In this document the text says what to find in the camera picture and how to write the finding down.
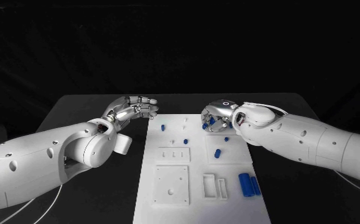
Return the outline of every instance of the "dark gray table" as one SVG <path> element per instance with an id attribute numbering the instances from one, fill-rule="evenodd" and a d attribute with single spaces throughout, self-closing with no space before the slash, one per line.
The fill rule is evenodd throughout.
<path id="1" fill-rule="evenodd" d="M 38 131 L 98 118 L 123 95 L 64 96 Z M 299 94 L 166 94 L 143 95 L 159 100 L 160 114 L 199 114 L 218 99 L 238 104 L 278 106 L 291 114 L 317 119 Z M 41 223 L 133 223 L 149 119 L 123 130 L 133 137 L 129 154 L 114 153 L 106 164 L 64 184 L 58 201 Z M 329 169 L 297 163 L 250 145 L 270 219 L 277 223 L 360 223 L 360 190 Z M 58 189 L 42 195 L 8 222 L 34 223 L 52 204 Z M 3 220 L 23 204 L 0 210 Z"/>

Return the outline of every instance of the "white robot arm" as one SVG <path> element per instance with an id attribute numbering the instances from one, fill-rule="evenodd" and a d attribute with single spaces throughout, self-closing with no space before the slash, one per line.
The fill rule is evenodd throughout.
<path id="1" fill-rule="evenodd" d="M 103 117 L 0 144 L 0 209 L 29 201 L 75 175 L 100 167 L 113 151 L 127 154 L 131 138 L 117 132 L 139 117 L 157 115 L 157 101 L 121 97 Z"/>
<path id="2" fill-rule="evenodd" d="M 239 106 L 228 100 L 206 106 L 202 121 L 206 131 L 221 132 L 232 125 L 250 144 L 264 146 L 297 162 L 335 169 L 360 179 L 359 134 L 287 112 L 278 116 L 263 104 Z"/>

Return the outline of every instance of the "black background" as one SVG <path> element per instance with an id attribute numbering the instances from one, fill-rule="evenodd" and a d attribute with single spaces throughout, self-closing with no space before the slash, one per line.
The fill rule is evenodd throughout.
<path id="1" fill-rule="evenodd" d="M 359 132 L 359 0 L 0 1 L 9 138 L 67 94 L 296 92 Z"/>

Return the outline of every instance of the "small blue object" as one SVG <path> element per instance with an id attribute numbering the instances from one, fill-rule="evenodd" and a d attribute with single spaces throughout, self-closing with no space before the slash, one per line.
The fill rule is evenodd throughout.
<path id="1" fill-rule="evenodd" d="M 221 153 L 222 153 L 222 151 L 218 149 L 216 152 L 215 152 L 216 159 L 221 157 Z"/>
<path id="2" fill-rule="evenodd" d="M 215 119 L 214 119 L 214 117 L 211 118 L 211 125 L 214 125 L 215 124 Z"/>
<path id="3" fill-rule="evenodd" d="M 255 196 L 254 184 L 251 183 L 250 174 L 248 173 L 239 174 L 239 180 L 241 180 L 244 196 L 245 197 Z"/>
<path id="4" fill-rule="evenodd" d="M 252 184 L 254 184 L 255 194 L 257 194 L 257 195 L 261 195 L 261 189 L 260 189 L 258 180 L 257 180 L 257 177 L 255 177 L 255 176 L 251 177 L 251 182 L 252 182 Z"/>

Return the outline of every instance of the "table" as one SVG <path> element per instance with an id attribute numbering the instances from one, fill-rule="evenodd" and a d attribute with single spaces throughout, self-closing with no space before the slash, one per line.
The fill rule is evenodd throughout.
<path id="1" fill-rule="evenodd" d="M 64 96 L 38 131 L 98 118 L 107 105 L 124 95 Z M 218 99 L 278 106 L 294 115 L 317 119 L 296 93 L 162 94 L 160 114 L 199 114 Z M 64 184 L 52 210 L 39 223 L 133 223 L 149 119 L 137 119 L 123 130 L 133 138 L 129 154 L 114 153 L 106 164 Z M 270 219 L 277 223 L 360 223 L 358 190 L 333 170 L 301 164 L 251 146 L 250 152 L 263 189 Z M 52 204 L 58 189 L 42 195 L 8 222 L 34 223 Z M 3 220 L 23 206 L 0 210 Z"/>

